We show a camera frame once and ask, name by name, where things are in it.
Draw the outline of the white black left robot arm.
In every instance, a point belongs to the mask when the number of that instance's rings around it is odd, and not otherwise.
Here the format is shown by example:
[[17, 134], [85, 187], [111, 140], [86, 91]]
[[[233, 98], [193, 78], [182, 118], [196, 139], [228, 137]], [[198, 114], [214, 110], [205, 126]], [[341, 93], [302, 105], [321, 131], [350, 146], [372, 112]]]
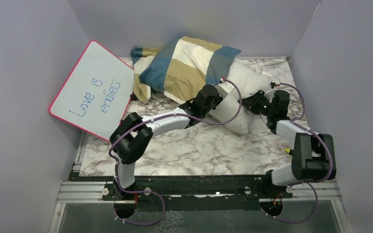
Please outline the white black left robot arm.
[[205, 85], [197, 96], [173, 111], [155, 116], [130, 113], [110, 136], [108, 155], [115, 160], [115, 193], [121, 199], [133, 194], [135, 165], [151, 139], [174, 130], [187, 129], [204, 120], [223, 100], [216, 87]]

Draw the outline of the white pillow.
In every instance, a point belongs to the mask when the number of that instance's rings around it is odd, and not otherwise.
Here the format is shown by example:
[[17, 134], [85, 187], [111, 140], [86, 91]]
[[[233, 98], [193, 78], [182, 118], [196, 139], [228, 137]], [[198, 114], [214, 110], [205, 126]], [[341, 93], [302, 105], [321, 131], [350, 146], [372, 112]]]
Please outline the white pillow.
[[235, 133], [247, 134], [251, 130], [253, 114], [239, 105], [238, 94], [240, 93], [241, 97], [245, 99], [253, 96], [259, 90], [263, 92], [271, 90], [271, 75], [257, 73], [252, 67], [234, 61], [230, 66], [227, 79], [232, 81], [238, 89], [235, 89], [230, 83], [218, 84], [216, 88], [220, 91], [223, 100], [216, 106], [216, 109], [210, 111], [209, 115], [219, 122], [225, 122], [239, 111], [238, 116], [225, 124], [225, 127]]

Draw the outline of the blue beige checked pillowcase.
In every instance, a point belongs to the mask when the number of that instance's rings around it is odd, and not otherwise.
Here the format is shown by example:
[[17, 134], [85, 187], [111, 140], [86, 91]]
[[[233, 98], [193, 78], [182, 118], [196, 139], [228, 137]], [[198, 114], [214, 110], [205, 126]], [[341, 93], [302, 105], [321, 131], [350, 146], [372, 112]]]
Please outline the blue beige checked pillowcase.
[[177, 103], [197, 96], [207, 84], [216, 86], [229, 74], [241, 50], [189, 36], [177, 37], [162, 48], [134, 47], [133, 93], [148, 102], [152, 91]]

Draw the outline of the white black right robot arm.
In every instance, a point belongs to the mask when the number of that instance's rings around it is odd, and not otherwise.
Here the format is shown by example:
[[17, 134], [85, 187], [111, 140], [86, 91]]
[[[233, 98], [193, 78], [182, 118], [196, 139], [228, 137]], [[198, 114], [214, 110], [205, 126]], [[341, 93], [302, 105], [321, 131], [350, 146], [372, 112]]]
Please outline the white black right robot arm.
[[336, 162], [333, 137], [312, 132], [297, 126], [288, 117], [290, 94], [284, 90], [274, 92], [272, 99], [262, 90], [242, 100], [242, 105], [255, 115], [267, 118], [267, 127], [290, 143], [290, 165], [269, 170], [261, 192], [268, 198], [280, 192], [281, 186], [301, 182], [319, 183], [336, 177]]

